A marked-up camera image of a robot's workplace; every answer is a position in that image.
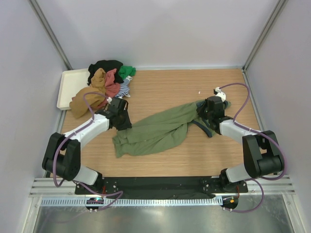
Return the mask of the left aluminium frame post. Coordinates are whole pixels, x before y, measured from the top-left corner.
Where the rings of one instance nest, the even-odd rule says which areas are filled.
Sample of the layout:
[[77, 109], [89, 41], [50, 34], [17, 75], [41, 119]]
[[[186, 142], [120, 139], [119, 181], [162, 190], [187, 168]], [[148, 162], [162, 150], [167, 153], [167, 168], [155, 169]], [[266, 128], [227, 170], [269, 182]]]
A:
[[43, 30], [46, 32], [47, 36], [49, 37], [52, 45], [56, 49], [60, 59], [64, 63], [67, 70], [73, 70], [72, 65], [70, 64], [69, 59], [67, 58], [61, 44], [59, 43], [53, 29], [51, 28], [44, 12], [42, 11], [38, 1], [36, 0], [28, 0], [29, 5], [31, 6], [32, 10], [34, 11], [34, 14], [38, 18]]

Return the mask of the right aluminium frame post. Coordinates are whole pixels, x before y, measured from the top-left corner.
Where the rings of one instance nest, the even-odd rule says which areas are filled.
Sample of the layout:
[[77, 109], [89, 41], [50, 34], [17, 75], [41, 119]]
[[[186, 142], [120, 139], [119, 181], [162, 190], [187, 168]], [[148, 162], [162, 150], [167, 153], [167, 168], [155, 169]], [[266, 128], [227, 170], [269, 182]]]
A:
[[271, 14], [269, 15], [267, 22], [265, 23], [262, 31], [259, 34], [259, 37], [257, 38], [249, 56], [246, 59], [246, 62], [244, 66], [242, 67], [243, 73], [247, 71], [247, 69], [250, 67], [252, 61], [254, 60], [256, 54], [258, 53], [259, 49], [261, 48], [262, 44], [268, 37], [270, 31], [272, 30], [274, 24], [276, 23], [279, 15], [283, 11], [284, 7], [287, 4], [287, 0], [278, 0], [275, 7], [273, 8]]

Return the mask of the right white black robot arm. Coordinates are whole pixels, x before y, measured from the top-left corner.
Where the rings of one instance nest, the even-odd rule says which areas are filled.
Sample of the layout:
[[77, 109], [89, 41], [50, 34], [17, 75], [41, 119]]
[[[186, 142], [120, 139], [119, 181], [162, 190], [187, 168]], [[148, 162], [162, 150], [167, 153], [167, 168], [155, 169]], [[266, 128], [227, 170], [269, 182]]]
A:
[[224, 192], [232, 191], [249, 179], [262, 178], [272, 173], [283, 172], [285, 159], [273, 131], [256, 131], [239, 124], [225, 115], [228, 102], [212, 96], [197, 104], [196, 112], [202, 119], [204, 130], [227, 136], [242, 145], [243, 163], [225, 168], [219, 175], [219, 187]]

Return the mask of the aluminium frame post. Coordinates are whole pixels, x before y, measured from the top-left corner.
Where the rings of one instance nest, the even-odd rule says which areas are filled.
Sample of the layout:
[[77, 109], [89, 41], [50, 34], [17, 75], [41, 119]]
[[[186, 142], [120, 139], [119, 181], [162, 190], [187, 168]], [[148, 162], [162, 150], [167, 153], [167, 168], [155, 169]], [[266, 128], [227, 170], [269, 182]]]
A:
[[34, 14], [38, 18], [43, 30], [46, 32], [47, 36], [49, 37], [52, 45], [56, 49], [60, 59], [64, 63], [67, 70], [73, 70], [72, 65], [70, 64], [69, 59], [67, 58], [61, 44], [59, 43], [53, 29], [51, 28], [44, 12], [42, 11], [38, 1], [36, 0], [28, 0], [29, 5], [31, 6], [32, 10], [34, 11]]
[[247, 69], [250, 67], [252, 61], [254, 60], [256, 54], [258, 53], [259, 49], [261, 48], [262, 44], [268, 37], [270, 31], [272, 30], [274, 24], [276, 23], [279, 15], [283, 11], [284, 7], [287, 4], [287, 0], [278, 0], [275, 7], [273, 8], [271, 14], [269, 15], [267, 22], [265, 23], [262, 31], [259, 34], [259, 37], [257, 38], [249, 56], [246, 59], [246, 62], [244, 66], [242, 67], [243, 73], [247, 71]]

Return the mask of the bright green tank top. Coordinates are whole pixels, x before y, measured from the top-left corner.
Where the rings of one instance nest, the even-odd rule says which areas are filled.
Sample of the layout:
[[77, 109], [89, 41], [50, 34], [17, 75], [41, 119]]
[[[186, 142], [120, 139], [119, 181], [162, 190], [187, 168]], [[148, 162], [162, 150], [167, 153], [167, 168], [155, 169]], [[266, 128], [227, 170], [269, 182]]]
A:
[[121, 66], [118, 72], [119, 76], [124, 80], [128, 76], [135, 76], [136, 68], [132, 66]]

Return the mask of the white plastic tray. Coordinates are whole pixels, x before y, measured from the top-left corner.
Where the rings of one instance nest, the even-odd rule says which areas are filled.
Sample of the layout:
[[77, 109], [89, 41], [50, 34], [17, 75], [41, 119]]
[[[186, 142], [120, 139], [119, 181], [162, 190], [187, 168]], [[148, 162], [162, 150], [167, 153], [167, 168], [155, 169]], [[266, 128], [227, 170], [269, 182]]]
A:
[[86, 69], [64, 71], [60, 83], [60, 91], [58, 95], [57, 108], [61, 110], [69, 110], [69, 103], [72, 98], [83, 88], [90, 85], [87, 84], [89, 71]]

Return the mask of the blue white striped tank top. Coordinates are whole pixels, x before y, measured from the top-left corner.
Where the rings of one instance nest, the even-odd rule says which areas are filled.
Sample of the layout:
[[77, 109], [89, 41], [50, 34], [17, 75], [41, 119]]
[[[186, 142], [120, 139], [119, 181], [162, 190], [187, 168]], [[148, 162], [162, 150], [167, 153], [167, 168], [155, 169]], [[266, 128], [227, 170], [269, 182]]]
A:
[[131, 76], [127, 76], [124, 80], [123, 83], [120, 84], [120, 89], [119, 92], [115, 95], [116, 98], [123, 98], [123, 97], [130, 97], [129, 91], [129, 83], [132, 80]]

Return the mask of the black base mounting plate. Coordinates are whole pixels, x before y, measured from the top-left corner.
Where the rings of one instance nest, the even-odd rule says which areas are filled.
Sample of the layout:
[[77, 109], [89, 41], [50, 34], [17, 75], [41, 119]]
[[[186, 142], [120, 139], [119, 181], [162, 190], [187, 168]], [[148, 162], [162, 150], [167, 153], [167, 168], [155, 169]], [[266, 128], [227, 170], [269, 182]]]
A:
[[130, 200], [194, 200], [211, 199], [216, 194], [247, 193], [240, 181], [225, 184], [219, 177], [106, 177], [100, 185], [90, 187], [101, 194], [122, 191], [122, 199]]

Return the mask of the dusty pink tank top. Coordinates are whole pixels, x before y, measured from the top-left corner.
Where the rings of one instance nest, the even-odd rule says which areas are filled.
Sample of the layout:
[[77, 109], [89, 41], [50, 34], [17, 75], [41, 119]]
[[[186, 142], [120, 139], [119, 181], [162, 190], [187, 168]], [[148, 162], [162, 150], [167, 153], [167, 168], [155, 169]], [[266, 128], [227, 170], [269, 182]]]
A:
[[113, 98], [119, 93], [120, 84], [114, 82], [116, 72], [117, 70], [113, 69], [108, 71], [105, 75], [105, 100], [99, 105], [99, 108], [107, 104], [108, 98]]

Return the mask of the tan brown tank top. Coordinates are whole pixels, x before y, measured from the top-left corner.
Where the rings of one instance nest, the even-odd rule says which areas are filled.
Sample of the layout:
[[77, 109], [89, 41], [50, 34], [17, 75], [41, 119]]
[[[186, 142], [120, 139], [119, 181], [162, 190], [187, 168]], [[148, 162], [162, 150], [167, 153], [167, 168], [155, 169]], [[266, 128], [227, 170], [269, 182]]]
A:
[[91, 84], [81, 89], [69, 103], [72, 115], [75, 119], [82, 117], [88, 106], [95, 109], [105, 100], [105, 75], [106, 72], [100, 68], [91, 78]]

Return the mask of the aluminium front rail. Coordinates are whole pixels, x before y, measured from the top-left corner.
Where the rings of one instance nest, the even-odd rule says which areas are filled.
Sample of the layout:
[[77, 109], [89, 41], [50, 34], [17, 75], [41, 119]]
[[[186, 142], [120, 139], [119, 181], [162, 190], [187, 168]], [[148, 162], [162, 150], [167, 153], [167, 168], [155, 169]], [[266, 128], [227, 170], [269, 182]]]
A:
[[124, 199], [195, 199], [199, 196], [211, 198], [220, 194], [265, 194], [294, 193], [288, 176], [279, 180], [257, 179], [225, 183], [217, 176], [194, 177], [106, 177], [93, 185], [83, 187], [78, 182], [64, 181], [60, 187], [54, 185], [52, 178], [36, 178], [30, 196], [39, 195], [91, 195], [93, 192], [113, 194], [123, 191]]

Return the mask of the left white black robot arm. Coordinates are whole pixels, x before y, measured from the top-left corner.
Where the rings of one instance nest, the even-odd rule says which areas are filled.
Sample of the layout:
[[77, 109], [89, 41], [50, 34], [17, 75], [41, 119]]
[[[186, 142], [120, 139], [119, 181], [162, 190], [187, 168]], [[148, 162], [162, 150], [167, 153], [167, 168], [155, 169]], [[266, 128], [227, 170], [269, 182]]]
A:
[[100, 109], [79, 127], [65, 134], [53, 133], [48, 141], [42, 168], [66, 181], [85, 185], [92, 194], [102, 191], [104, 180], [101, 173], [81, 163], [81, 150], [98, 135], [115, 128], [132, 128], [128, 114], [128, 101], [113, 98], [107, 108]]

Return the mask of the black tank top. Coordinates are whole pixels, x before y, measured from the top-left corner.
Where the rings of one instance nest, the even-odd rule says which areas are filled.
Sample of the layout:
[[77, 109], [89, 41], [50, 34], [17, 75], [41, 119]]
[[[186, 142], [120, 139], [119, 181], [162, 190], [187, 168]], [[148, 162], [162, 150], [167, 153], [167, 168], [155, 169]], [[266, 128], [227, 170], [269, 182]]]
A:
[[114, 83], [120, 83], [120, 84], [123, 83], [123, 79], [119, 75], [119, 70], [122, 66], [123, 66], [123, 63], [117, 60], [100, 60], [100, 61], [97, 61], [95, 64], [91, 64], [88, 67], [89, 77], [87, 80], [87, 84], [88, 85], [91, 84], [91, 78], [94, 76], [95, 72], [100, 68], [102, 68], [105, 72], [116, 69]]

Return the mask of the olive green printed tank top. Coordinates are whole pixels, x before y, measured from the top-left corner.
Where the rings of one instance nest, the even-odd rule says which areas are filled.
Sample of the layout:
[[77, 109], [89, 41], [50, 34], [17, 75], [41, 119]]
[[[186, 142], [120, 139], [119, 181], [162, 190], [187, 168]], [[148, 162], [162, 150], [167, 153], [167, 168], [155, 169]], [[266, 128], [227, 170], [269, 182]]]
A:
[[130, 129], [117, 131], [117, 135], [112, 138], [115, 156], [149, 155], [177, 147], [186, 139], [188, 129], [193, 124], [208, 138], [212, 138], [215, 131], [210, 128], [207, 120], [197, 114], [197, 108], [203, 106], [203, 103], [203, 100], [198, 100], [179, 105], [148, 116], [133, 124]]

